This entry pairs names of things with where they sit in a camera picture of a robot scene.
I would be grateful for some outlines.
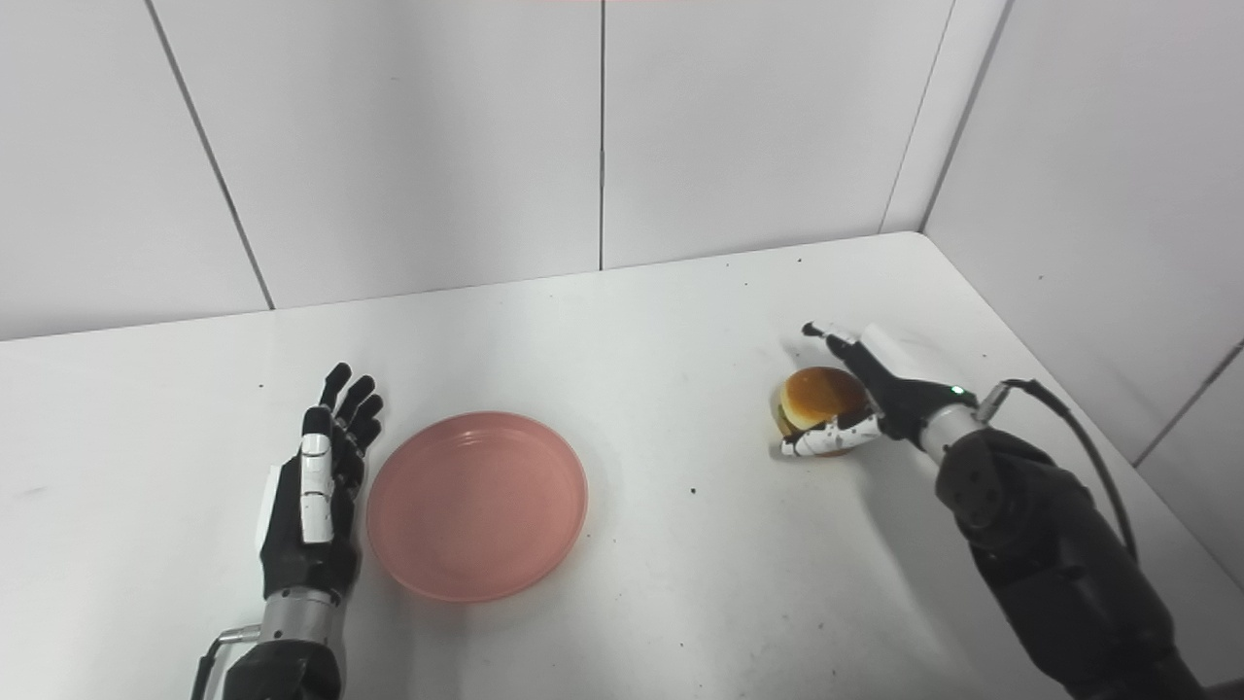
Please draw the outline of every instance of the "robotic hand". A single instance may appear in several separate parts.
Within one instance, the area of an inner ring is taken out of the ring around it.
[[[358,577],[358,548],[352,535],[355,497],[363,481],[363,456],[381,433],[376,415],[383,407],[376,383],[350,382],[350,367],[337,366],[325,379],[320,404],[302,418],[297,455],[274,470],[262,518],[264,622],[259,629],[230,630],[221,642],[259,644],[229,670],[225,700],[337,700],[341,671],[328,635],[341,604]],[[204,663],[195,695],[207,684]]]
[[[954,515],[977,569],[1042,673],[1080,700],[1205,698],[1176,649],[1171,614],[1137,566],[1110,474],[1057,398],[1035,380],[1008,380],[978,403],[958,385],[929,379],[935,358],[913,353],[928,346],[903,343],[877,326],[856,337],[807,323],[804,333],[822,338],[860,379],[871,410],[791,436],[784,453],[824,453],[817,449],[832,440],[865,434],[912,443],[939,466],[937,499]],[[1011,388],[1033,394],[1076,433],[1102,476],[1126,546],[1075,476],[989,426]]]

